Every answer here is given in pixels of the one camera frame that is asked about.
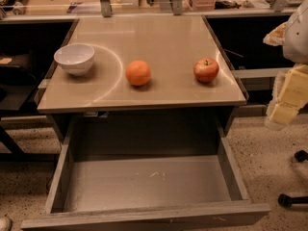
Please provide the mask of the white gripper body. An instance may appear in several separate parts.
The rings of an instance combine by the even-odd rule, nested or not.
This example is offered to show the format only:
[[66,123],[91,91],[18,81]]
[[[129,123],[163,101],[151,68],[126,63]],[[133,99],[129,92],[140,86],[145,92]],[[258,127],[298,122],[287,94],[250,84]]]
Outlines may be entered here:
[[297,64],[308,64],[308,0],[304,0],[286,23],[283,55]]

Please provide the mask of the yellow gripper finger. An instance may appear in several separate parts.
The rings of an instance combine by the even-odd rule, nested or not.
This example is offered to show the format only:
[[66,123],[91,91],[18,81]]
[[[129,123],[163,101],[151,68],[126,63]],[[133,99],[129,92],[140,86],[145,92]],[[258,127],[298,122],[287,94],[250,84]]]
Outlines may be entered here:
[[265,125],[279,131],[289,125],[308,104],[308,65],[295,64],[287,72],[279,71],[274,80],[272,100]]
[[263,38],[263,43],[270,46],[283,45],[285,28],[286,28],[286,22],[277,26],[275,29],[266,34],[266,36]]

